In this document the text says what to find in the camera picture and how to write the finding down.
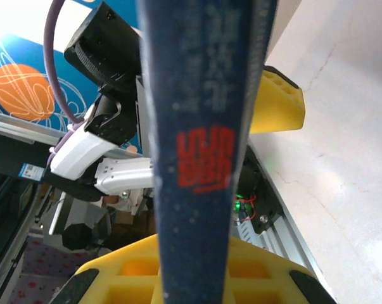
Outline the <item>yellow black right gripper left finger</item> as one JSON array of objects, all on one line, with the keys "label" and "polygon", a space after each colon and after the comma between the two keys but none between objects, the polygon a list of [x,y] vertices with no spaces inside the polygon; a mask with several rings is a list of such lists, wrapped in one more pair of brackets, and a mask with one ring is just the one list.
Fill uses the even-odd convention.
[{"label": "yellow black right gripper left finger", "polygon": [[83,264],[51,303],[161,303],[154,234]]}]

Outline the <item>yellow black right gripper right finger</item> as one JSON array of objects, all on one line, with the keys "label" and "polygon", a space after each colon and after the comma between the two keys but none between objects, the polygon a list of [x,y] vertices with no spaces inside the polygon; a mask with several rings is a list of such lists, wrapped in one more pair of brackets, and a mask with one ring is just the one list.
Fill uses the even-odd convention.
[{"label": "yellow black right gripper right finger", "polygon": [[335,303],[307,268],[232,237],[227,259],[228,303]]}]

